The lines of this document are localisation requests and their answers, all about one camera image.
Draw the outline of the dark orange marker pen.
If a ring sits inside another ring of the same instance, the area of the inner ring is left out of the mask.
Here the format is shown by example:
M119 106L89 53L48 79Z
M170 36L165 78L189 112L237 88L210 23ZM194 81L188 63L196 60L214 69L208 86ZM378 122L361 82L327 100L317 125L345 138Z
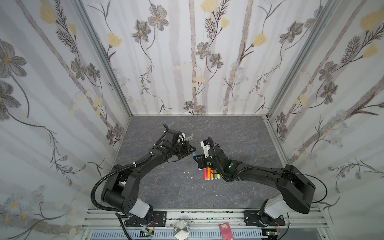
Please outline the dark orange marker pen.
M206 168L207 170L207 180L210 180L211 179L211 170L210 168Z

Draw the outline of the red marker pen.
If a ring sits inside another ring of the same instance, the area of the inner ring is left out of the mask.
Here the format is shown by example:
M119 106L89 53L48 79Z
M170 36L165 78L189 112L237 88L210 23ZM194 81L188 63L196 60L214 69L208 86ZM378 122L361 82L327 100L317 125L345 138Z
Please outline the red marker pen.
M208 180L207 169L206 169L206 168L204 168L204 179L205 179L205 180Z

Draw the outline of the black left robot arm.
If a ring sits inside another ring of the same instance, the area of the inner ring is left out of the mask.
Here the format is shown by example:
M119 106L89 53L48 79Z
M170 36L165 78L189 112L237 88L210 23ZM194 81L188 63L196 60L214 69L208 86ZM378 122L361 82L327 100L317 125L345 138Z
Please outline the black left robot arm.
M101 201L108 204L109 211L131 214L146 218L151 205L139 198L139 187L142 178L157 166L172 157L181 160L196 151L185 135L179 131L167 130L162 137L138 161L130 165L115 165L101 192Z

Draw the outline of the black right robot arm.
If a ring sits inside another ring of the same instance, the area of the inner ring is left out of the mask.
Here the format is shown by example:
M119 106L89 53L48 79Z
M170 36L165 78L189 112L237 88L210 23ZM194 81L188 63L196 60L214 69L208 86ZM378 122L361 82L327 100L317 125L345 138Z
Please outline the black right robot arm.
M315 185L296 167L266 168L230 160L218 146L204 150L201 155L193 154L200 169L216 170L227 183L249 181L275 188L279 194L266 200L259 216L277 219L281 215L297 212L308 214L313 204Z

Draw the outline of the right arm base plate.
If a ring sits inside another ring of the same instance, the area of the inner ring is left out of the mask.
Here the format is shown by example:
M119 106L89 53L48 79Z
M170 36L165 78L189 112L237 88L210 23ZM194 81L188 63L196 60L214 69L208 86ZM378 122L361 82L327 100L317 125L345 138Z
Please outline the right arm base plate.
M247 227L277 227L285 226L286 222L283 216L272 219L267 214L259 214L259 211L243 211L244 222Z

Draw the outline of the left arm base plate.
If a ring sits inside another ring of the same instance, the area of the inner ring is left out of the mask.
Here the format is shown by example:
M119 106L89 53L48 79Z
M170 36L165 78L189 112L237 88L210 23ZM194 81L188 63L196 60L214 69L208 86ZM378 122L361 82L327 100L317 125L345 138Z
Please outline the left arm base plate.
M132 215L125 218L125 227L165 227L167 221L166 211L149 211L144 218Z

